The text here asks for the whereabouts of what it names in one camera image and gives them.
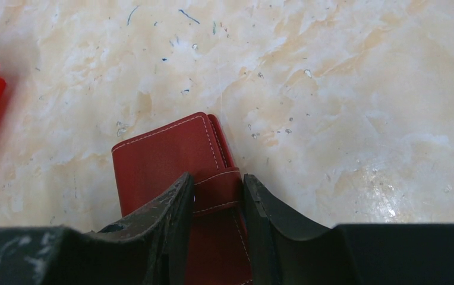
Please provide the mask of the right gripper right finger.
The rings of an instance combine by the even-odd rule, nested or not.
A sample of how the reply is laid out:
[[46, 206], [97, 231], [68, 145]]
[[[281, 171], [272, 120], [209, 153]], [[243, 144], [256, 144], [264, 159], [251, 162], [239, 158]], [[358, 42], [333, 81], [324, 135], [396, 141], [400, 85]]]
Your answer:
[[340, 230], [323, 226], [275, 197], [255, 176], [243, 179], [254, 284], [352, 284]]

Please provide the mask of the red leather card holder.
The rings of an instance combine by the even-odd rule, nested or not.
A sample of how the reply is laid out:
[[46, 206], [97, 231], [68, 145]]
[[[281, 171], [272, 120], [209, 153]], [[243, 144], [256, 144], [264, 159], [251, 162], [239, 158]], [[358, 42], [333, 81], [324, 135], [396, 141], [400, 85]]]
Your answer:
[[183, 173], [194, 180], [186, 284], [251, 284], [242, 179], [219, 120], [203, 112], [112, 148], [123, 216], [156, 198]]

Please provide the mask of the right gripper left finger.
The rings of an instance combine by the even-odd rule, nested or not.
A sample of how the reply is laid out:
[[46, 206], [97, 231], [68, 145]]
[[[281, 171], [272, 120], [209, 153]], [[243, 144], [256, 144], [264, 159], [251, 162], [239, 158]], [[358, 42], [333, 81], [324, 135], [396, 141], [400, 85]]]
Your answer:
[[193, 177], [122, 219], [90, 233], [97, 284], [184, 284], [193, 209]]

